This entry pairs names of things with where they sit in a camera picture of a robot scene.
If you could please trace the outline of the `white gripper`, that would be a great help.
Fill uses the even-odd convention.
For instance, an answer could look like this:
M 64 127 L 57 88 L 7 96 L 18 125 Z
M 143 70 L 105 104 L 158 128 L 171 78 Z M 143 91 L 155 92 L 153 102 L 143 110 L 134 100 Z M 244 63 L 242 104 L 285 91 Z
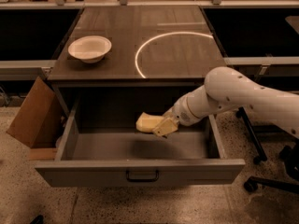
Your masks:
M 178 123 L 183 126 L 192 126 L 200 121 L 189 109 L 187 97 L 180 97 L 167 111 L 163 113 L 164 117 L 153 129 L 153 133 L 157 136 L 168 136 L 170 133 L 174 133 L 178 129 Z

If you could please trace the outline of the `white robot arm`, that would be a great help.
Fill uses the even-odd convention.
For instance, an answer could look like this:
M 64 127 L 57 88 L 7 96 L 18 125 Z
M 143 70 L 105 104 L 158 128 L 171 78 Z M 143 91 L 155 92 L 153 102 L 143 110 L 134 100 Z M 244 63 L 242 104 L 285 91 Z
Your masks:
M 299 95 L 259 85 L 229 67 L 209 71 L 201 87 L 181 96 L 166 111 L 153 133 L 165 136 L 180 125 L 191 126 L 209 115 L 239 107 L 249 108 L 299 138 Z

